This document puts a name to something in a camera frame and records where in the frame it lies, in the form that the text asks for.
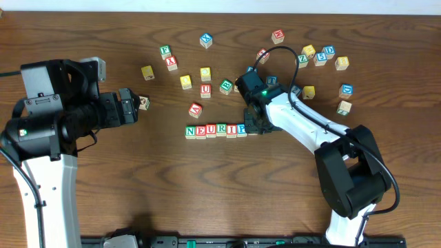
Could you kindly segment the blue P block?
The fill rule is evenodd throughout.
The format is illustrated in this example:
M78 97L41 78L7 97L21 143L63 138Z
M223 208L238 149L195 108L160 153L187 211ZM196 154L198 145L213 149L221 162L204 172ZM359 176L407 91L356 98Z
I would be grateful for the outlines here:
M245 130L244 123L239 123L236 125L236 127L237 127L237 137L246 137L247 136L247 132Z

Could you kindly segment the green R block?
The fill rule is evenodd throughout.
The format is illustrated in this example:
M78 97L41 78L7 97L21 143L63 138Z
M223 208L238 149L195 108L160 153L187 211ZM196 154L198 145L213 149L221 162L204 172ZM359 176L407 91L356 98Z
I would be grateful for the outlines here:
M216 124L216 136L227 136L227 124L226 123L217 123Z

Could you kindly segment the red E block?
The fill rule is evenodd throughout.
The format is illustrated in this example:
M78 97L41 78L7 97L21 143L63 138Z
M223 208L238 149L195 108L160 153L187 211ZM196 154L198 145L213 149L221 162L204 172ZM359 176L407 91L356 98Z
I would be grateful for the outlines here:
M196 139L206 139L206 126L205 125L198 125L196 128Z

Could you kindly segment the green N block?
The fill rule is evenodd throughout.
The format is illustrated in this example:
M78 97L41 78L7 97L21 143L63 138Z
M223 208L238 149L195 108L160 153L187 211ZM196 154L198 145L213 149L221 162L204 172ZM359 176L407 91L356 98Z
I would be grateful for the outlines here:
M186 139L196 139L196 127L191 125L186 126L185 137Z

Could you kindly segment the picture face wooden block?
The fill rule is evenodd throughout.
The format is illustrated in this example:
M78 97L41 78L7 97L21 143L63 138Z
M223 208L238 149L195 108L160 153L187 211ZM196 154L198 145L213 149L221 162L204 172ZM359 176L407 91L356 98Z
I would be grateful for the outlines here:
M148 110L150 106L150 98L146 96L139 96L139 98L140 98L139 109Z

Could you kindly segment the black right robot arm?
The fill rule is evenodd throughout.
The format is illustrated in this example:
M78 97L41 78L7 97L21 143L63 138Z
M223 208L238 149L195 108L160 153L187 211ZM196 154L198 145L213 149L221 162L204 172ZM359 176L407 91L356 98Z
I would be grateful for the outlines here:
M252 116L255 132L284 130L315 157L322 194L331 207L325 238L331 245L355 247L363 241L376 205L398 184L385 166L372 132L334 123L305 105L291 87L269 87L255 71L235 82Z

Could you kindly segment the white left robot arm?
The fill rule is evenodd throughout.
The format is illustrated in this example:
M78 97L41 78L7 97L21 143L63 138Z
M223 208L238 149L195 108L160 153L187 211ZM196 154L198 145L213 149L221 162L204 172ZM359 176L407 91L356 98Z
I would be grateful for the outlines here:
M76 205L76 142L100 130L133 124L140 98L128 88L102 93L106 65L98 57L22 65L26 97L1 133L1 154L13 166L29 247L141 247L133 231L82 238Z

